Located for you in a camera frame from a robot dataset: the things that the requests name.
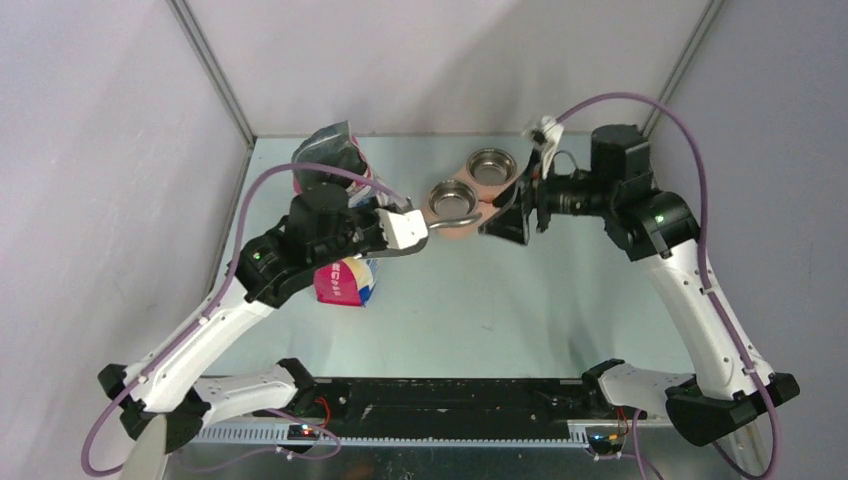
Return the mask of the metal food scoop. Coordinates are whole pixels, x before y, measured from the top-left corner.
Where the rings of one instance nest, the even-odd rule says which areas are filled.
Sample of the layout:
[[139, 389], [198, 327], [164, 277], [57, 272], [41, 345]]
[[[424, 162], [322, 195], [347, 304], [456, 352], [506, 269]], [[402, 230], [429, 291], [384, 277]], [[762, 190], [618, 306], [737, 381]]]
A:
[[[464, 218], [451, 219], [451, 220], [437, 220], [437, 221], [434, 221], [434, 222], [431, 222], [431, 223], [428, 223], [425, 220], [425, 222], [426, 222], [427, 227], [428, 227], [428, 232], [430, 232], [431, 230], [455, 229], [455, 228], [470, 226], [470, 225], [474, 224], [476, 221], [480, 220], [481, 218], [482, 218], [482, 215], [479, 214], [479, 213], [476, 213], [476, 214], [466, 216]], [[389, 257], [386, 257], [386, 258], [409, 256], [409, 255], [419, 253], [420, 251], [415, 251], [414, 253], [412, 253], [412, 252], [392, 252], [392, 255], [389, 256]]]

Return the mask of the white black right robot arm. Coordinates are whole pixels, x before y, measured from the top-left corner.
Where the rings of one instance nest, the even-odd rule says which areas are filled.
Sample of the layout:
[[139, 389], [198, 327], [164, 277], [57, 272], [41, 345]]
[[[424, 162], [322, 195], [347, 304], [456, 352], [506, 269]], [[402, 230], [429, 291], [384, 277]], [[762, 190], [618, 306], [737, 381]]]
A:
[[495, 213], [480, 233], [524, 245], [555, 215], [602, 219], [611, 241], [648, 275], [693, 365], [690, 373], [674, 374], [604, 361], [581, 377], [588, 414], [640, 409], [705, 446], [798, 396], [797, 380], [762, 358], [726, 306], [710, 263], [699, 255], [703, 229], [678, 194], [656, 186], [649, 141], [635, 126], [596, 128], [589, 168], [569, 174], [554, 170], [559, 123], [546, 117], [527, 135], [528, 165], [495, 198]]

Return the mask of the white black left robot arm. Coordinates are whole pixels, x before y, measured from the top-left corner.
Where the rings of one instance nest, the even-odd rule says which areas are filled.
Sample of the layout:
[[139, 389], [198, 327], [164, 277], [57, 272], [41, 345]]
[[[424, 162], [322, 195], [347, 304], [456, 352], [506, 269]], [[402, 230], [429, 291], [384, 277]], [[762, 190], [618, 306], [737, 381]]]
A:
[[266, 410], [304, 416], [316, 403], [315, 380], [297, 359], [255, 374], [208, 377], [207, 369], [243, 334], [311, 287], [315, 273], [348, 257], [400, 252], [396, 235], [408, 203], [369, 199], [350, 205], [345, 190], [319, 184], [296, 195], [278, 223], [237, 250], [219, 290], [156, 349], [98, 374], [109, 412], [136, 440], [157, 417], [164, 449], [174, 452], [205, 427]]

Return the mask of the pet food bag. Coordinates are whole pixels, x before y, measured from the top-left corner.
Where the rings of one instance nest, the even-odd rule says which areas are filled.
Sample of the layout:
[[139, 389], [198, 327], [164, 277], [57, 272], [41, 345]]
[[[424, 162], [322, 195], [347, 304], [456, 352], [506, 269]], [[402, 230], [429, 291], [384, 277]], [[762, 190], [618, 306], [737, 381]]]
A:
[[[297, 147], [291, 161], [329, 165], [374, 182], [379, 180], [367, 162], [358, 140], [351, 133], [348, 121], [337, 122], [315, 131]], [[386, 194], [358, 180], [311, 170], [294, 172], [293, 186], [298, 194], [321, 182], [344, 187], [352, 207], [366, 204], [373, 198], [382, 204], [388, 201]], [[372, 296], [378, 270], [377, 259], [353, 257], [323, 267], [314, 275], [316, 298], [326, 304], [362, 307]]]

